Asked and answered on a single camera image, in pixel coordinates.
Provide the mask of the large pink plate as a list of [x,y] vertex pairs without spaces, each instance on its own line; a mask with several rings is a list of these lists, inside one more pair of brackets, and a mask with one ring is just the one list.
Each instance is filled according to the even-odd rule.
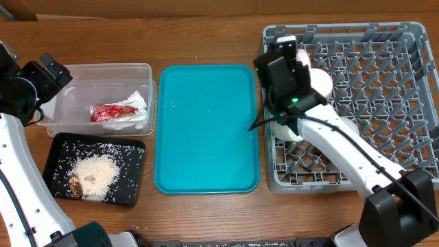
[[307,67],[308,70],[311,70],[311,61],[308,53],[304,49],[298,49],[296,61],[299,62],[302,67]]

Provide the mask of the pale green cup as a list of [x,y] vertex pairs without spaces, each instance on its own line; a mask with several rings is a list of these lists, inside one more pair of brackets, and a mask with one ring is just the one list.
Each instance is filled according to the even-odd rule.
[[281,141],[301,142],[303,140],[300,135],[295,134],[288,126],[282,126],[276,121],[273,125],[273,133]]

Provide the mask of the red snack wrapper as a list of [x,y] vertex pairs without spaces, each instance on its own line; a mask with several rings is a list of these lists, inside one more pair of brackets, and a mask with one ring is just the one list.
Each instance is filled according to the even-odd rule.
[[91,106],[91,122],[115,121],[135,115],[138,108],[120,104],[94,104]]

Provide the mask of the small grey bowl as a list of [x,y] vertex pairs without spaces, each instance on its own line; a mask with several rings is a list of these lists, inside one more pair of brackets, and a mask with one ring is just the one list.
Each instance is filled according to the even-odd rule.
[[354,121],[346,117],[340,117],[340,121],[343,122],[342,126],[340,127],[340,130],[342,130],[348,136],[352,137],[353,134],[356,134],[357,136],[360,135],[359,129]]

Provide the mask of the white napkin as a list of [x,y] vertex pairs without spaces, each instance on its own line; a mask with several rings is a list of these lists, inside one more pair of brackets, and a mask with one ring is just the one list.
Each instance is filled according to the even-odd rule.
[[121,130],[128,127],[142,129],[148,122],[147,104],[138,91],[132,93],[126,100],[106,104],[106,106],[120,106],[122,108],[130,107],[136,108],[136,110],[131,110],[130,113],[124,113],[122,116],[112,119],[112,121],[127,121],[127,123],[105,123],[103,125],[105,129]]

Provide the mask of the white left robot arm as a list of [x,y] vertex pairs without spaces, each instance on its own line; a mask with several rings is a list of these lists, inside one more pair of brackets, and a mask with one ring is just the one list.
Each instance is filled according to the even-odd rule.
[[24,128],[70,81],[44,53],[24,67],[1,45],[1,215],[12,246],[111,246],[97,222],[76,228],[50,193],[30,153]]

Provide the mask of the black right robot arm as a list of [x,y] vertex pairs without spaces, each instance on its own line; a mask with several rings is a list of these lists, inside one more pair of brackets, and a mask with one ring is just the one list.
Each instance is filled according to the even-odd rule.
[[295,36],[278,38],[253,65],[271,122],[316,146],[354,185],[364,201],[359,223],[325,246],[414,246],[438,231],[434,186],[421,169],[407,171],[348,127],[328,103],[331,76],[311,68]]

